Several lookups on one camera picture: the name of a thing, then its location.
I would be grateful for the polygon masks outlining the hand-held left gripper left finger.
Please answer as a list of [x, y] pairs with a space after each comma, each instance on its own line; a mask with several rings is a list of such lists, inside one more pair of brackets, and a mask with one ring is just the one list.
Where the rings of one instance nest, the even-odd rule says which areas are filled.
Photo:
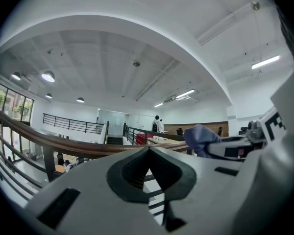
[[141, 149], [86, 162], [44, 187], [27, 204], [28, 223], [40, 235], [165, 235], [148, 202], [124, 201], [107, 182], [109, 168]]

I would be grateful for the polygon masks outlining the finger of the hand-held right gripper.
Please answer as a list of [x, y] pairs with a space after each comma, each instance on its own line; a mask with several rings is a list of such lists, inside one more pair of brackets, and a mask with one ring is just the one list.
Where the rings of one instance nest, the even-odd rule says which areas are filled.
[[221, 139], [221, 142], [244, 142], [244, 141], [248, 141], [248, 137], [246, 135], [231, 136], [231, 137], [226, 137]]
[[210, 155], [226, 160], [238, 160], [249, 150], [249, 141], [215, 142], [207, 146], [207, 152]]

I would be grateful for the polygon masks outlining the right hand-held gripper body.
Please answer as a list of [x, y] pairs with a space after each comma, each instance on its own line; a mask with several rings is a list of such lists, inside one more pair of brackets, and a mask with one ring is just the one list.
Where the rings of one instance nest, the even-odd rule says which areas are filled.
[[262, 152], [233, 235], [294, 235], [294, 71], [271, 99], [287, 133]]

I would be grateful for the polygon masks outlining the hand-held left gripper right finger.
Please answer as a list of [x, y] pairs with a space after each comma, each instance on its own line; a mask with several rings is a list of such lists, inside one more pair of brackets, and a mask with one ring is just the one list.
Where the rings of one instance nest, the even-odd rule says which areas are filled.
[[237, 214], [245, 198], [245, 163], [149, 149], [149, 168], [164, 192], [163, 225], [151, 235], [243, 235]]

